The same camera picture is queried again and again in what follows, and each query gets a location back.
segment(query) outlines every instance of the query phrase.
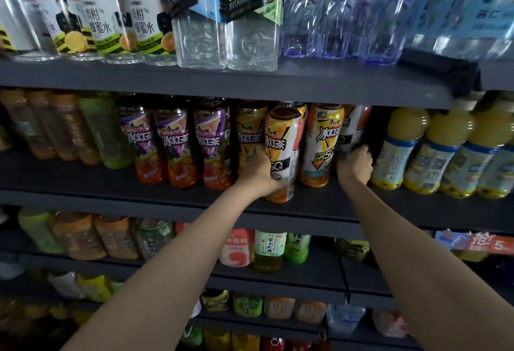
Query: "soda water bottle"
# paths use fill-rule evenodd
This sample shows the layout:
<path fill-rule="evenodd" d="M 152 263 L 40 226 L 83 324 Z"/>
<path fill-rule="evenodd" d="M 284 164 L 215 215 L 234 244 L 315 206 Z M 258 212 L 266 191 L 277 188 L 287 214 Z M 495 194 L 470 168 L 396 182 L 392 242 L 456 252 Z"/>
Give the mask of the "soda water bottle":
<path fill-rule="evenodd" d="M 361 0 L 353 56 L 374 64 L 395 64 L 412 29 L 416 0 Z"/>
<path fill-rule="evenodd" d="M 275 71 L 283 0 L 228 0 L 226 10 L 228 67 Z"/>
<path fill-rule="evenodd" d="M 419 0 L 411 47 L 432 51 L 454 0 Z"/>
<path fill-rule="evenodd" d="M 437 54 L 468 60 L 497 59 L 512 43 L 512 0 L 455 0 Z"/>
<path fill-rule="evenodd" d="M 358 0 L 322 0 L 319 6 L 319 27 L 316 33 L 316 57 L 346 57 L 349 32 Z"/>
<path fill-rule="evenodd" d="M 82 0 L 101 60 L 140 62 L 129 0 Z"/>
<path fill-rule="evenodd" d="M 61 57 L 79 61 L 99 59 L 80 0 L 37 0 L 37 3 Z"/>
<path fill-rule="evenodd" d="M 177 64 L 175 38 L 168 0 L 129 0 L 143 62 L 157 66 Z"/>
<path fill-rule="evenodd" d="M 59 57 L 36 0 L 0 0 L 0 47 L 19 62 Z"/>
<path fill-rule="evenodd" d="M 224 0 L 168 0 L 180 67 L 227 66 Z"/>
<path fill-rule="evenodd" d="M 319 15 L 319 0 L 286 0 L 284 10 L 284 55 L 295 58 L 313 56 Z"/>

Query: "forearm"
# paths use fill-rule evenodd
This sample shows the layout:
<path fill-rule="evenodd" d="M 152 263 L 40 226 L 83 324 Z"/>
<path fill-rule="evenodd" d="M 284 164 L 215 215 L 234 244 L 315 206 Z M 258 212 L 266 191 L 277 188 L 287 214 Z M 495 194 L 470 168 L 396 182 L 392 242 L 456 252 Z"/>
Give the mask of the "forearm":
<path fill-rule="evenodd" d="M 227 189 L 137 271 L 63 350 L 174 349 L 230 230 L 252 200 L 237 185 Z"/>
<path fill-rule="evenodd" d="M 514 309 L 425 232 L 361 182 L 347 182 L 364 234 L 406 322 L 427 350 L 514 343 Z"/>

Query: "water bottle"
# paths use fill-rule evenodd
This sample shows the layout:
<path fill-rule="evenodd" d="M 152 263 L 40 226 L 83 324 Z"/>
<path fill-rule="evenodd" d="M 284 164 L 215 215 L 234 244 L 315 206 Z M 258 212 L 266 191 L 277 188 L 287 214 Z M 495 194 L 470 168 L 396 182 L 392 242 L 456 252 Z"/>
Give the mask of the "water bottle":
<path fill-rule="evenodd" d="M 37 3 L 61 57 L 78 61 L 99 59 L 80 0 L 37 0 Z"/>
<path fill-rule="evenodd" d="M 316 33 L 316 57 L 346 57 L 350 27 L 358 0 L 322 0 Z"/>
<path fill-rule="evenodd" d="M 19 62 L 59 57 L 36 0 L 0 0 L 0 47 Z"/>
<path fill-rule="evenodd" d="M 512 43 L 513 0 L 455 0 L 434 52 L 467 60 L 498 59 Z"/>
<path fill-rule="evenodd" d="M 432 51 L 454 0 L 419 0 L 411 47 Z"/>
<path fill-rule="evenodd" d="M 228 0 L 226 11 L 228 68 L 275 71 L 283 0 Z"/>
<path fill-rule="evenodd" d="M 168 0 L 180 67 L 227 66 L 224 0 Z"/>
<path fill-rule="evenodd" d="M 350 306 L 348 304 L 329 304 L 326 311 L 328 334 L 336 338 L 350 336 L 365 313 L 366 308 Z"/>
<path fill-rule="evenodd" d="M 129 0 L 129 3 L 143 62 L 157 66 L 176 65 L 168 0 Z"/>
<path fill-rule="evenodd" d="M 319 21 L 319 0 L 286 0 L 283 25 L 284 55 L 295 58 L 313 56 L 314 36 Z"/>
<path fill-rule="evenodd" d="M 141 61 L 129 0 L 82 0 L 82 5 L 101 60 L 113 64 Z"/>
<path fill-rule="evenodd" d="M 352 56 L 374 64 L 395 64 L 412 30 L 416 0 L 360 0 L 352 26 Z"/>

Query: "man portrait on label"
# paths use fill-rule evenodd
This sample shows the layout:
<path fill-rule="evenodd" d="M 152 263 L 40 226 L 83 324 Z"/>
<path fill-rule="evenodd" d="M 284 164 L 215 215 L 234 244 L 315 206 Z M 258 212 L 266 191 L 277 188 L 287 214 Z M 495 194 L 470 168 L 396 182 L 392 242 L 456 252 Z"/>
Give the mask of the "man portrait on label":
<path fill-rule="evenodd" d="M 121 30 L 122 32 L 119 34 L 122 35 L 123 34 L 123 26 L 125 26 L 125 28 L 132 28 L 132 17 L 130 15 L 130 12 L 128 12 L 126 9 L 125 0 L 116 0 L 116 1 L 118 2 L 118 7 L 119 7 L 120 11 L 114 12 L 114 17 L 116 17 L 116 23 L 118 24 L 117 25 L 118 28 L 116 28 L 116 24 L 115 24 L 115 29 Z"/>
<path fill-rule="evenodd" d="M 61 9 L 61 12 L 55 15 L 55 20 L 64 34 L 66 35 L 72 31 L 82 33 L 80 17 L 69 11 L 68 0 L 55 0 L 55 2 L 57 2 L 57 5 Z"/>
<path fill-rule="evenodd" d="M 162 6 L 162 13 L 157 15 L 157 27 L 164 36 L 168 32 L 172 32 L 171 27 L 171 15 L 170 15 L 170 3 L 168 0 L 159 0 Z"/>

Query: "human hand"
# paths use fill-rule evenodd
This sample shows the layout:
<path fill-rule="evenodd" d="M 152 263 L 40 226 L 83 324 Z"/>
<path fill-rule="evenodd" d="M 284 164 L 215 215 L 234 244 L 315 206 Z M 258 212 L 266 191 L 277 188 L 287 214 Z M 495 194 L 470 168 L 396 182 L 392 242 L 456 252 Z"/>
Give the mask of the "human hand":
<path fill-rule="evenodd" d="M 254 159 L 250 161 L 234 186 L 247 190 L 252 200 L 264 197 L 277 190 L 284 189 L 289 182 L 275 180 L 271 177 L 271 162 L 261 144 L 256 146 Z"/>
<path fill-rule="evenodd" d="M 349 154 L 346 160 L 337 160 L 337 178 L 344 190 L 348 184 L 355 181 L 366 185 L 371 178 L 373 160 L 368 149 L 366 145 L 360 146 Z"/>

